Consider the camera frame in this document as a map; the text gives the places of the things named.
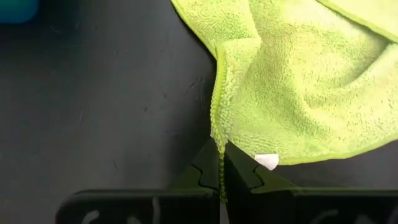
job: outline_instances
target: black table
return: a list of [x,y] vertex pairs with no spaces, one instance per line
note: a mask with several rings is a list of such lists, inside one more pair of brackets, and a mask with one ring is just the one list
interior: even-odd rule
[[[165,187],[209,138],[215,61],[168,0],[46,0],[0,26],[0,220],[53,223],[82,189]],[[398,145],[276,172],[398,188]]]

